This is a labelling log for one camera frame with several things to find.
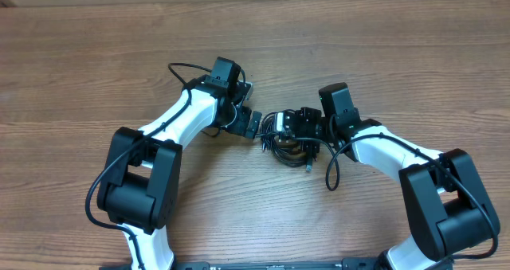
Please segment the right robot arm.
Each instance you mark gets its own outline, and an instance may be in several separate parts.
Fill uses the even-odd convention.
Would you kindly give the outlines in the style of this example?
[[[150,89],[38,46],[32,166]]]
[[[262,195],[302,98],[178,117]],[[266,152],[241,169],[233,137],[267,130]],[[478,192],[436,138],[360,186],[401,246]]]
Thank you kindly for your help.
[[[300,144],[306,163],[319,143],[337,158],[372,166],[401,187],[410,236],[376,258],[344,258],[343,269],[451,269],[456,260],[482,260],[498,248],[500,221],[471,156],[441,152],[391,133],[379,121],[361,119],[345,83],[319,90],[322,108],[277,113],[273,129]]]

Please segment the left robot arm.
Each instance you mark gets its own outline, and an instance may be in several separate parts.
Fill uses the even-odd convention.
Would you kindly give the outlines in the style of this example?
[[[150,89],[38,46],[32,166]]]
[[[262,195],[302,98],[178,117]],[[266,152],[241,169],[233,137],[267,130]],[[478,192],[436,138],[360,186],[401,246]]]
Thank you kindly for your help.
[[[178,196],[182,153],[207,127],[254,139],[261,113],[244,105],[252,83],[235,61],[218,57],[204,75],[182,83],[178,100],[158,119],[112,136],[104,170],[87,194],[95,225],[123,232],[126,269],[170,269],[175,262],[166,225]]]

